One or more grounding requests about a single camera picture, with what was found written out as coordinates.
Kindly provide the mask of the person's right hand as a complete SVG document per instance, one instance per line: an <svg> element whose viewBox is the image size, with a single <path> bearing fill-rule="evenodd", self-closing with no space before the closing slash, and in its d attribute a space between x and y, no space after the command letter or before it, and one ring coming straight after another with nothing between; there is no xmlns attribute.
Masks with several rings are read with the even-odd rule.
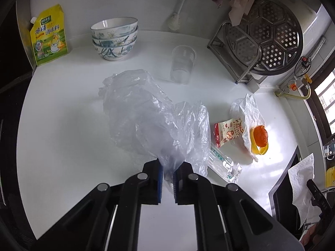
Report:
<svg viewBox="0 0 335 251"><path fill-rule="evenodd" d="M315 223L311 226L305 234L303 234L300 239L300 243L303 246L304 250L308 250L310 247L315 246L320 242L324 234L324 228L322 221Z"/></svg>

